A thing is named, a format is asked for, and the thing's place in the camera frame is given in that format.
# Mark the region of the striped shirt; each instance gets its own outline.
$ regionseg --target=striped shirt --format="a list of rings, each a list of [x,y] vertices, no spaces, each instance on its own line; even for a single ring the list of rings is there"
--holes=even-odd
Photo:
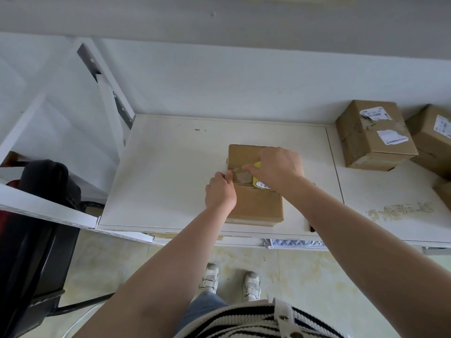
[[[175,338],[317,338],[344,336],[312,315],[275,299],[220,308],[186,325]]]

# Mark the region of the black chair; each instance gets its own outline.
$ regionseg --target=black chair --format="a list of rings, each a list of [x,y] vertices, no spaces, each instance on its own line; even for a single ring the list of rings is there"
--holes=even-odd
[[[63,164],[26,165],[11,187],[83,211],[80,188]],[[58,307],[80,229],[0,211],[0,337],[15,338],[61,315],[109,299],[114,293]]]

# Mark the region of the forearm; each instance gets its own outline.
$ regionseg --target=forearm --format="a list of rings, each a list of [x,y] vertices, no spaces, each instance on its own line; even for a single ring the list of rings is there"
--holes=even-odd
[[[189,306],[229,212],[206,209],[123,284],[78,334],[171,337]]]
[[[281,188],[400,335],[444,334],[451,318],[449,272],[307,179]]]

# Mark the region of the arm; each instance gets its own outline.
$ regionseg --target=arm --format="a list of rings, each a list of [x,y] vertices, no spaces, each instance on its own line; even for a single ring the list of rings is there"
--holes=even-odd
[[[206,186],[206,210],[133,274],[76,338],[172,337],[236,204],[232,172]]]
[[[265,148],[245,166],[313,225],[337,262],[402,337],[451,330],[451,273],[303,176],[301,158]]]

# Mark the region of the metal frame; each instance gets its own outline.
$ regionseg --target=metal frame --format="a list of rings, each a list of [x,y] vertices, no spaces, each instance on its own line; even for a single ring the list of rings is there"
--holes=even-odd
[[[68,58],[84,45],[92,56],[92,62],[100,73],[96,74],[99,93],[103,101],[108,122],[110,124],[119,158],[125,145],[125,125],[131,127],[134,112],[119,87],[110,68],[98,49],[98,40],[91,38],[66,37],[67,40],[50,55],[41,69],[28,81],[24,92],[19,97],[15,112],[7,121],[0,123],[0,162],[11,151],[36,111],[43,104],[54,77],[59,73]],[[129,117],[124,121],[118,110],[123,110]],[[145,233],[121,232],[96,229],[100,218],[73,210],[52,201],[0,184],[0,210],[20,215],[45,219],[55,223],[80,227],[99,233],[113,235],[134,241],[152,243],[153,236]]]

